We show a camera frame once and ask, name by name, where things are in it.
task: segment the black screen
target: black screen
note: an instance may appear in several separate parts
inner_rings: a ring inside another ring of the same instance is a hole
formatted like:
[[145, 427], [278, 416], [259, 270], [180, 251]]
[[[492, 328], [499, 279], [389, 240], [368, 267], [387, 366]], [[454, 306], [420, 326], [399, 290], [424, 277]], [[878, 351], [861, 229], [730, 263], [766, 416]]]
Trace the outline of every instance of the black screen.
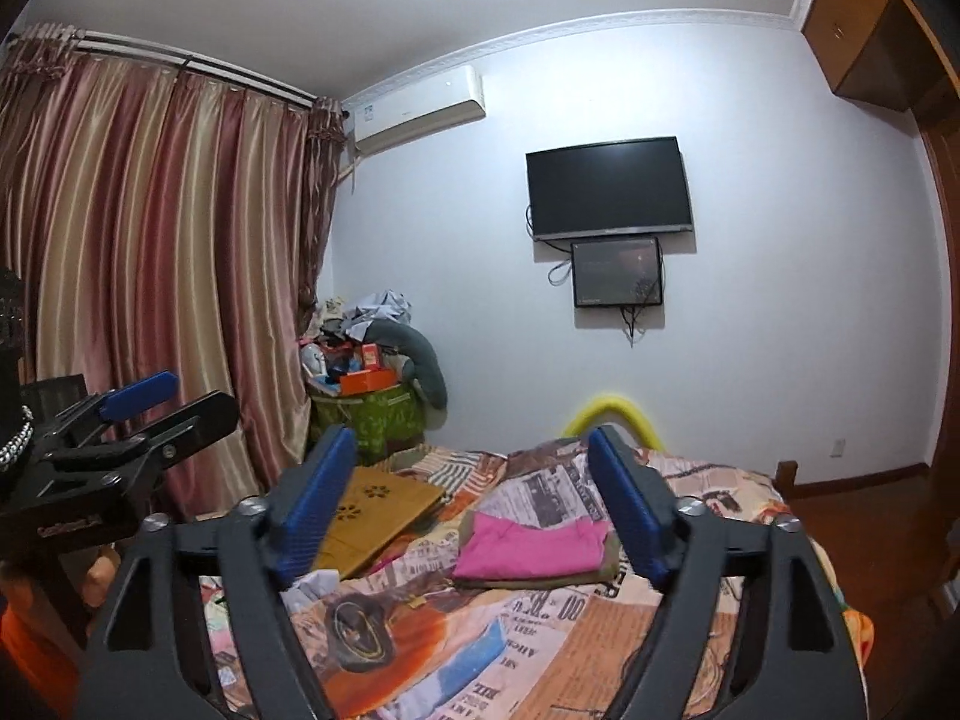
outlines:
[[676, 138], [527, 154], [534, 238], [693, 229]]
[[573, 302], [589, 306], [659, 306], [664, 302], [656, 238], [576, 242]]

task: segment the screw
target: screw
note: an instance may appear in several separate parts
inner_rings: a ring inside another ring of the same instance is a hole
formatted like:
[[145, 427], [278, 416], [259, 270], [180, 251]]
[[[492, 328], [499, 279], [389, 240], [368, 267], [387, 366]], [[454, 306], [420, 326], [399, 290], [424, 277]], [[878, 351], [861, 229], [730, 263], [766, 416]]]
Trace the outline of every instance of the screw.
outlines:
[[155, 533], [155, 531], [162, 531], [169, 524], [170, 517], [167, 517], [163, 512], [157, 512], [156, 514], [147, 514], [140, 526], [147, 533]]
[[250, 498], [244, 498], [237, 504], [237, 512], [244, 517], [255, 517], [256, 514], [263, 514], [267, 511], [267, 502], [257, 495]]
[[680, 498], [677, 501], [677, 511], [681, 514], [687, 514], [689, 517], [699, 517], [707, 510], [707, 504], [704, 504], [700, 498], [694, 498], [689, 495], [686, 498]]
[[774, 517], [774, 525], [787, 533], [797, 533], [803, 527], [795, 514], [778, 514]]

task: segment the orange box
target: orange box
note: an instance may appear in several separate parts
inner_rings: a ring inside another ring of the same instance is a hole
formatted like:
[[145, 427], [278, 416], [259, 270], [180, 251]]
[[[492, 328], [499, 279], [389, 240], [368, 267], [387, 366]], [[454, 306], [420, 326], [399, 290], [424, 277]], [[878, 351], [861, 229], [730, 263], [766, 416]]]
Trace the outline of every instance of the orange box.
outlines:
[[380, 350], [375, 343], [364, 343], [360, 353], [363, 355], [363, 367], [367, 370], [380, 370], [383, 367], [380, 364]]
[[378, 389], [387, 389], [397, 384], [397, 375], [392, 368], [383, 370], [358, 370], [340, 377], [340, 396], [360, 395]]

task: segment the air conditioner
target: air conditioner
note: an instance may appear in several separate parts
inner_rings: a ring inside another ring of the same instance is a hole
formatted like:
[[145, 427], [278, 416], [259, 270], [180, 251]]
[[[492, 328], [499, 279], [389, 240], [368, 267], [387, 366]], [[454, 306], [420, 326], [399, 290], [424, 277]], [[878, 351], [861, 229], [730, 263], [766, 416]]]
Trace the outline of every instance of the air conditioner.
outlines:
[[483, 119], [480, 77], [470, 65], [383, 95], [353, 111], [357, 151], [373, 154], [457, 124]]

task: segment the green basket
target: green basket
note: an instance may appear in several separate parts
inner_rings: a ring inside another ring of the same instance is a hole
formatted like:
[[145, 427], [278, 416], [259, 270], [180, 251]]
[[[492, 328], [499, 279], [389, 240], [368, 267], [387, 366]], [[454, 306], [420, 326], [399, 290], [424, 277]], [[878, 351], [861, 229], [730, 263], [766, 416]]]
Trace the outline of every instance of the green basket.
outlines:
[[362, 466], [372, 466], [424, 439], [424, 404], [407, 384], [349, 397], [311, 392], [310, 398], [310, 445], [330, 425], [347, 425], [356, 432], [357, 463]]

